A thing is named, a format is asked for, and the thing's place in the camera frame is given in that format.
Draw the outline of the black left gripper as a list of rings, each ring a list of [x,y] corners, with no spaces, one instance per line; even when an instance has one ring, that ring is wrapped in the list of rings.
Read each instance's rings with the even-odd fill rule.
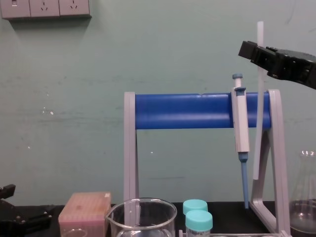
[[[0,236],[25,237],[27,228],[49,228],[56,206],[29,206],[21,212],[14,205],[4,201],[14,196],[15,188],[14,184],[0,188]]]

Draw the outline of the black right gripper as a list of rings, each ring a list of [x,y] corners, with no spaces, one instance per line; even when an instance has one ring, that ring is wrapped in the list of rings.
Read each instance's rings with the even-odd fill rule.
[[[272,78],[292,81],[316,89],[316,57],[314,55],[275,47],[263,47],[251,41],[242,42],[238,55],[266,70],[267,75]],[[278,76],[274,71],[277,55],[281,62]]]

